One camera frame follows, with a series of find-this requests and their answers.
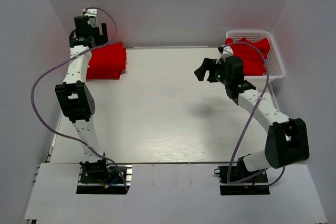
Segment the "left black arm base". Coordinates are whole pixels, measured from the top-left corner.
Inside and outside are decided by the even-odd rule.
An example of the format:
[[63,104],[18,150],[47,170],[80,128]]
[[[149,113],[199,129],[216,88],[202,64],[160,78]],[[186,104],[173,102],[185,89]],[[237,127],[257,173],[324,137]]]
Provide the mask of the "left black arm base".
[[131,186],[132,165],[116,167],[101,159],[81,162],[76,194],[125,195]]

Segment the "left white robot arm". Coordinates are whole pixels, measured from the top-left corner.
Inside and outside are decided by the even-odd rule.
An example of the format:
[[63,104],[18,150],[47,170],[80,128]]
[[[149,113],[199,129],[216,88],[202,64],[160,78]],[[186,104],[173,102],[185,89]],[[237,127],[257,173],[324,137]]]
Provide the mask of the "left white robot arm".
[[81,140],[83,163],[101,162],[102,150],[95,131],[93,115],[96,104],[87,85],[87,71],[95,43],[94,16],[84,14],[74,18],[75,31],[69,39],[70,63],[62,84],[55,93],[63,115],[69,119]]

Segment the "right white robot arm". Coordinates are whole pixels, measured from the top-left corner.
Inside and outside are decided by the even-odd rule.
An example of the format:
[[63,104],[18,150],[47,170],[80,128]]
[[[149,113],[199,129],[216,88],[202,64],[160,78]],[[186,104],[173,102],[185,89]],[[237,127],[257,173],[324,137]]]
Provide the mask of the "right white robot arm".
[[307,127],[303,119],[292,119],[262,99],[256,87],[243,74],[243,61],[235,56],[226,59],[205,58],[195,70],[198,81],[220,82],[225,86],[227,96],[238,106],[250,113],[267,133],[266,145],[262,151],[239,158],[238,177],[247,182],[256,171],[268,168],[282,168],[310,157]]

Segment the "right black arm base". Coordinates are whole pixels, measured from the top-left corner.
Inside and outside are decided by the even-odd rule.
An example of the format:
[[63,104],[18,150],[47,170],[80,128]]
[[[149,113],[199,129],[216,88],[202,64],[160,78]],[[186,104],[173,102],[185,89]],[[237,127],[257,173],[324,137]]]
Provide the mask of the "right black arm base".
[[233,165],[230,173],[230,184],[227,180],[228,168],[228,165],[222,165],[214,169],[214,175],[219,178],[221,196],[254,196],[270,194],[268,177],[265,171],[256,177],[240,183],[235,183],[235,181],[251,176],[257,172],[248,172],[247,174],[244,174],[238,170],[236,165]]

